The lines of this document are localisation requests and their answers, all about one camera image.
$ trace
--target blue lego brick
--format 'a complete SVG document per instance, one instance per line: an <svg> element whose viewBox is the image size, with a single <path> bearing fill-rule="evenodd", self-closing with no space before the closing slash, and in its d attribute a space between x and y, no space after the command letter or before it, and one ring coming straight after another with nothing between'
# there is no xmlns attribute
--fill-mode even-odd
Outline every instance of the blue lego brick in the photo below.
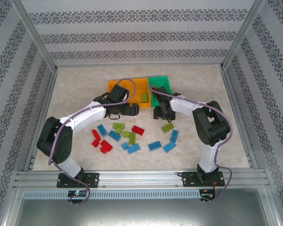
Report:
<svg viewBox="0 0 283 226"><path fill-rule="evenodd" d="M129 147L129 144L127 142L122 144L122 148L124 150L126 150L128 147Z"/></svg>
<svg viewBox="0 0 283 226"><path fill-rule="evenodd" d="M139 144L134 144L134 145L128 147L128 153L132 154L134 152L139 151L140 149L141 149L141 147L139 146Z"/></svg>
<svg viewBox="0 0 283 226"><path fill-rule="evenodd" d="M159 141L156 141L154 143L148 144L148 147L150 151L154 151L156 149L159 149L161 147L161 143Z"/></svg>
<svg viewBox="0 0 283 226"><path fill-rule="evenodd" d="M111 131L109 133L109 137L111 137L112 139L114 139L116 141L119 141L121 139L121 136L114 131Z"/></svg>
<svg viewBox="0 0 283 226"><path fill-rule="evenodd" d="M165 153L168 153L169 151L171 151L175 147L176 147L176 144L173 143L173 142L170 142L169 144L167 144L166 146L163 147L163 150L165 151Z"/></svg>
<svg viewBox="0 0 283 226"><path fill-rule="evenodd" d="M178 136L178 130L173 130L172 131L172 134L171 134L171 137L170 137L170 141L171 142L173 142L173 143L175 143L176 142L176 140L177 140L177 136Z"/></svg>
<svg viewBox="0 0 283 226"><path fill-rule="evenodd" d="M107 131L105 130L105 128L103 127L103 125L99 125L98 130L103 137L108 134Z"/></svg>

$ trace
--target robotic arm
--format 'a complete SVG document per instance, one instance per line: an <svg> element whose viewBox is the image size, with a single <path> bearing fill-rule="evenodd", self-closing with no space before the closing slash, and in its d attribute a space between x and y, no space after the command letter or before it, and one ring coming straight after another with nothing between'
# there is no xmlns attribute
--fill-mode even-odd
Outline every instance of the robotic arm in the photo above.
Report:
<svg viewBox="0 0 283 226"><path fill-rule="evenodd" d="M160 87L156 91L168 94L164 87ZM181 112L194 118L198 137L203 142L202 157L197 165L197 177L202 184L211 181L219 170L215 164L218 146L231 131L230 125L221 114L210 108L203 107L199 103L191 103L185 100L185 97L179 93L172 94L172 96L177 98L158 93L154 93L154 95L161 103L159 112L163 119L172 120L175 117L175 112ZM206 103L206 105L222 112L216 101L211 101Z"/></svg>
<svg viewBox="0 0 283 226"><path fill-rule="evenodd" d="M72 115L60 119L56 119L54 117L48 118L37 142L37 148L40 149L46 156L50 157L53 142L59 128L67 120L70 120L61 130L61 133L57 139L52 160L65 173L73 178L75 178L79 173L83 174L83 169L74 161L71 156L73 135L97 120L101 120L107 116L110 118L112 114L118 115L118 118L120 115L137 115L139 113L138 104L132 104L131 107L129 103L125 103L121 105L92 108L92 106L96 105L119 103L123 100L126 100L128 96L129 91L127 89L119 85L115 85L110 93L104 93L103 95L95 98L88 106ZM79 112L82 113L72 119L72 117Z"/></svg>
<svg viewBox="0 0 283 226"><path fill-rule="evenodd" d="M158 88L157 91L163 94L168 94L164 87ZM186 101L184 96L179 93L173 94L173 96L177 96L177 98L168 97L163 94L154 94L161 103L162 118L171 119L175 112L181 112L190 117L194 117L198 136L203 142L202 158L197 166L197 177L199 181L204 184L210 181L216 173L218 173L218 167L215 164L215 155L218 145L226 139L227 134L230 132L230 126L225 118L219 113L201 106L199 103L193 104ZM121 105L92 108L92 106L96 105L119 103L126 100L128 96L128 90L119 85L115 85L110 93L104 93L95 98L93 102L82 109L86 109L86 111L77 116L75 115L82 110L60 119L54 117L48 118L37 142L38 149L49 157L57 131L63 123L70 120L61 130L52 160L65 173L73 178L81 180L83 169L71 157L73 135L97 120L101 120L107 116L110 118L112 114L118 115L118 118L121 114L130 116L137 115L139 113L138 104L132 104L131 107L129 103L125 103ZM216 101L211 101L207 103L207 105L221 111L221 108Z"/></svg>

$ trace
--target lime green lego brick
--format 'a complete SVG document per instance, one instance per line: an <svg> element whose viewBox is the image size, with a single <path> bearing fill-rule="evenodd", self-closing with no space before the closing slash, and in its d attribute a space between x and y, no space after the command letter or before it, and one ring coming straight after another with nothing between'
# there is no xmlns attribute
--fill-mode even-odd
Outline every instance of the lime green lego brick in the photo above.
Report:
<svg viewBox="0 0 283 226"><path fill-rule="evenodd" d="M128 131L124 131L123 132L123 137L124 138L129 138L129 132Z"/></svg>
<svg viewBox="0 0 283 226"><path fill-rule="evenodd" d="M117 134L121 135L122 133L122 129L120 127L117 127L117 130L116 130Z"/></svg>
<svg viewBox="0 0 283 226"><path fill-rule="evenodd" d="M169 123L161 128L164 133L169 132L170 130L174 129L173 124Z"/></svg>
<svg viewBox="0 0 283 226"><path fill-rule="evenodd" d="M113 128L117 129L118 127L120 127L121 129L125 128L125 124L123 123L113 123Z"/></svg>
<svg viewBox="0 0 283 226"><path fill-rule="evenodd" d="M143 103L147 103L148 102L148 94L147 93L142 93L141 94L141 101Z"/></svg>
<svg viewBox="0 0 283 226"><path fill-rule="evenodd" d="M129 133L129 144L130 145L134 145L135 144L135 137L136 137L136 133Z"/></svg>

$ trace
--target black mounting plate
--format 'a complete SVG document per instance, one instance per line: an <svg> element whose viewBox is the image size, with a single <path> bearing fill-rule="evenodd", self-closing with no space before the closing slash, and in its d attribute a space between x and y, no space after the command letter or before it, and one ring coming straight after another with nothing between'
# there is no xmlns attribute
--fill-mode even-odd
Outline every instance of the black mounting plate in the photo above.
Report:
<svg viewBox="0 0 283 226"><path fill-rule="evenodd" d="M88 185L90 188L97 188L99 184L99 173L84 173L82 181ZM77 183L67 176L65 174L60 173L58 175L58 181L57 181L57 187L58 188L84 188L85 186Z"/></svg>
<svg viewBox="0 0 283 226"><path fill-rule="evenodd" d="M213 181L215 181L215 186L223 187L225 186L225 180L222 172L216 173L216 176L213 177L210 181L202 184L197 177L197 172L182 172L178 173L178 176L182 177L184 187L211 187L213 186Z"/></svg>

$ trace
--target beige floor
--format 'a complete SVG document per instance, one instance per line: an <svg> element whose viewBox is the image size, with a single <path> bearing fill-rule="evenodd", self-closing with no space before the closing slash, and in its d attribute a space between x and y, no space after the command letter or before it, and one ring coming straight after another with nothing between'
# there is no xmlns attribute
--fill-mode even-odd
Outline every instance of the beige floor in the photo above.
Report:
<svg viewBox="0 0 283 226"><path fill-rule="evenodd" d="M158 75L169 77L173 92L179 92L188 98L203 102L216 100L220 104L223 112L233 123L234 133L229 143L222 147L218 163L228 167L248 167L218 65L61 68L47 117L60 118L82 109L94 97L107 91L109 80ZM177 147L168 154L162 148L152 152L148 149L147 144L158 140L162 145L166 145L171 135L171 132L162 133L160 128L167 122L153 120L152 108L142 108L138 116L122 116L117 121L125 123L127 131L130 131L133 125L145 129L142 137L137 135L137 143L141 146L140 151L129 155L121 148L121 144L126 142L127 138L116 142L107 136L105 139L114 148L110 153L102 154L99 147L94 148L91 145L93 140L91 130L103 124L110 132L114 122L105 118L86 127L74 137L72 156L85 170L193 169L199 163L202 143L197 136L191 117L181 113L176 114L176 120L172 123L179 130ZM54 166L48 166L47 162L48 157L38 152L33 169L56 170Z"/></svg>

